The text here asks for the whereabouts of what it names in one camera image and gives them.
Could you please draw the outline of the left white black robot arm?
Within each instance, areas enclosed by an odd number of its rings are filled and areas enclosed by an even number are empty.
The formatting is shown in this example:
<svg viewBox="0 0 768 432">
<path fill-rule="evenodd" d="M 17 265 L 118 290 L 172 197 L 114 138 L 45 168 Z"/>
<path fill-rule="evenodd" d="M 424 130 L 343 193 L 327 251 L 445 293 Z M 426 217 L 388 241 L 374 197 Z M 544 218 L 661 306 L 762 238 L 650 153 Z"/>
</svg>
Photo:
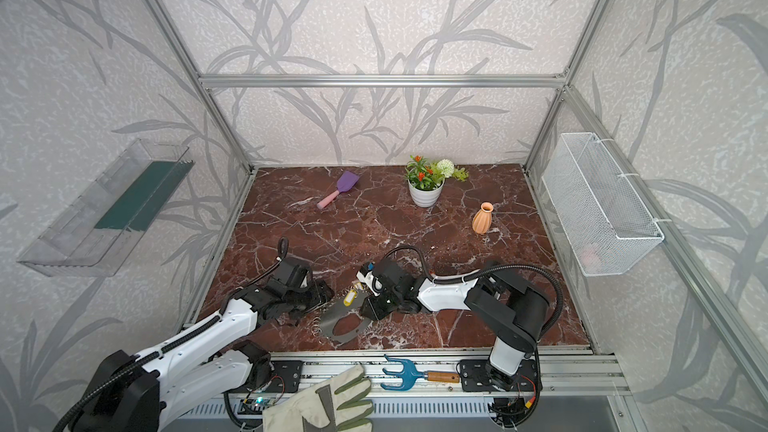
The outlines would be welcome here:
<svg viewBox="0 0 768 432">
<path fill-rule="evenodd" d="M 218 394 L 278 379 L 269 352 L 248 335 L 283 315 L 299 321 L 334 292 L 299 259 L 278 259 L 194 326 L 133 355 L 119 350 L 97 367 L 57 431 L 160 431 Z"/>
</svg>

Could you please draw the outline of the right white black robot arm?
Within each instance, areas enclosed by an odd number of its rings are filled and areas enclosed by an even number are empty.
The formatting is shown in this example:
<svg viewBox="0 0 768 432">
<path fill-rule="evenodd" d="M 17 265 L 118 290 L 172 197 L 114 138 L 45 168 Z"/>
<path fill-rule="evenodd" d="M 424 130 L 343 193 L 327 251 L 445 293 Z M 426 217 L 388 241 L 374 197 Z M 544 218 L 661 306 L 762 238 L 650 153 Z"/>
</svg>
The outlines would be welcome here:
<svg viewBox="0 0 768 432">
<path fill-rule="evenodd" d="M 463 275 L 417 278 L 384 258 L 364 264 L 357 279 L 370 292 L 360 315 L 373 321 L 393 312 L 472 312 L 496 336 L 485 370 L 490 383 L 505 390 L 522 362 L 535 356 L 564 306 L 558 279 L 527 264 L 490 264 Z"/>
</svg>

